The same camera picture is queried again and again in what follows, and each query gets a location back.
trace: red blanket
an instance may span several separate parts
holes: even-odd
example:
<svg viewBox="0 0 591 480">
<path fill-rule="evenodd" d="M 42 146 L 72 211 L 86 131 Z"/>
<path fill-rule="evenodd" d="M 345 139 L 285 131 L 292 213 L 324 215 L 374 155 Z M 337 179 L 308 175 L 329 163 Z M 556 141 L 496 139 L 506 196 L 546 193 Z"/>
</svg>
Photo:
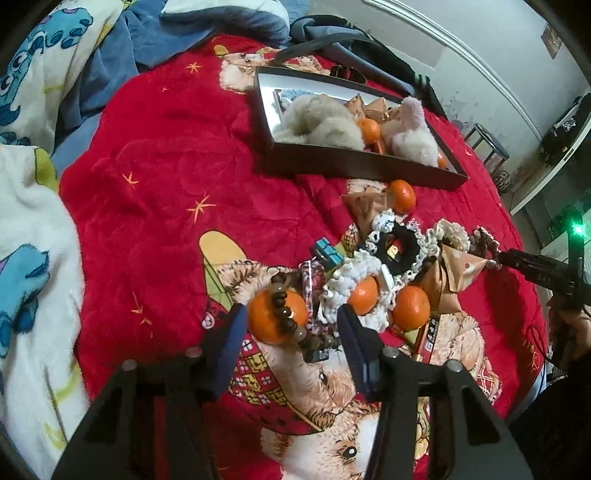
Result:
<svg viewBox="0 0 591 480">
<path fill-rule="evenodd" d="M 275 267 L 296 267 L 316 240 L 337 243 L 351 224 L 340 199 L 345 180 L 256 172 L 262 133 L 241 91 L 250 67 L 272 55 L 260 48 L 217 37 L 129 81 L 103 112 L 89 150 L 63 174 L 60 194 L 78 228 L 86 277 L 77 357 L 92 398 L 122 361 L 155 362 L 198 344 L 222 321 L 219 312 L 248 301 Z M 310 58 L 293 63 L 323 70 Z M 483 225 L 501 248 L 521 248 L 474 152 L 447 121 L 427 118 L 470 180 L 452 193 L 416 188 L 421 226 L 441 218 L 469 231 Z M 460 302 L 484 338 L 481 386 L 500 379 L 495 407 L 504 416 L 541 366 L 532 347 L 545 344 L 535 288 L 508 270 L 487 271 Z M 358 436 L 375 430 L 377 412 L 353 400 L 342 358 L 304 365 L 294 351 L 248 337 L 230 391 L 207 409 L 226 480 L 362 478 L 371 441 Z M 314 435 L 301 437 L 307 433 Z"/>
</svg>

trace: led light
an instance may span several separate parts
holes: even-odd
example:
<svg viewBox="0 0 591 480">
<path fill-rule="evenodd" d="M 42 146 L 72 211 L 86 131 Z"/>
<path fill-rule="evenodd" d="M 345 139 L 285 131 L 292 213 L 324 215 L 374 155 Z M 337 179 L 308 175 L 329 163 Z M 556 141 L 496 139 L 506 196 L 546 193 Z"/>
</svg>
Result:
<svg viewBox="0 0 591 480">
<path fill-rule="evenodd" d="M 585 224 L 576 223 L 573 225 L 573 233 L 578 236 L 585 236 Z"/>
</svg>

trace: beige fluffy toy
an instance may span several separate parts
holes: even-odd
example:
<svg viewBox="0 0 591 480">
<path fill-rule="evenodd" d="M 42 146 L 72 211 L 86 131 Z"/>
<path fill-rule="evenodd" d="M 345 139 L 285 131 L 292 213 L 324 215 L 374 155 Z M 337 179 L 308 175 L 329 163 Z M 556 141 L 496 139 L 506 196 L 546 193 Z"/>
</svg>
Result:
<svg viewBox="0 0 591 480">
<path fill-rule="evenodd" d="M 326 95 L 301 95 L 287 108 L 275 141 L 363 150 L 361 130 L 347 108 Z"/>
<path fill-rule="evenodd" d="M 382 137 L 397 157 L 437 167 L 439 147 L 425 121 L 421 101 L 406 97 L 396 118 L 382 124 Z"/>
</svg>

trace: blue rubik's cube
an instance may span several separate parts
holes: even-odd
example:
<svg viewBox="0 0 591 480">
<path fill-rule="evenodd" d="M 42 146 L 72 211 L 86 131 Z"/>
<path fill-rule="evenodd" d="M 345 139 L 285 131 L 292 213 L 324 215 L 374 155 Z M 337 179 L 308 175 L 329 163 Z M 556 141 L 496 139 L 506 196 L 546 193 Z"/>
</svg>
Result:
<svg viewBox="0 0 591 480">
<path fill-rule="evenodd" d="M 324 265 L 324 270 L 327 272 L 345 261 L 343 256 L 335 250 L 326 238 L 318 240 L 311 248 L 311 251 L 312 255 Z"/>
</svg>

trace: white wall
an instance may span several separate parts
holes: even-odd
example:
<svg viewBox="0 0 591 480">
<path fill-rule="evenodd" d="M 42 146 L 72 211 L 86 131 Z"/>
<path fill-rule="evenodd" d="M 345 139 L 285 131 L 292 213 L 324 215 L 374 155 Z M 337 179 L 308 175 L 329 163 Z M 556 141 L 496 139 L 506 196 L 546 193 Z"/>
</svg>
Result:
<svg viewBox="0 0 591 480">
<path fill-rule="evenodd" d="M 540 38 L 546 20 L 524 0 L 404 3 L 450 31 L 490 65 L 542 134 L 588 85 L 564 45 L 554 60 L 550 57 Z"/>
<path fill-rule="evenodd" d="M 474 50 L 508 85 L 543 135 L 586 87 L 562 46 L 555 60 L 540 35 L 545 21 L 523 0 L 404 0 Z M 313 0 L 313 14 L 347 18 L 393 47 L 431 83 L 450 120 L 486 126 L 511 154 L 509 172 L 538 156 L 539 140 L 507 98 L 473 65 L 429 35 L 362 0 Z M 479 155 L 484 158 L 488 150 Z"/>
</svg>

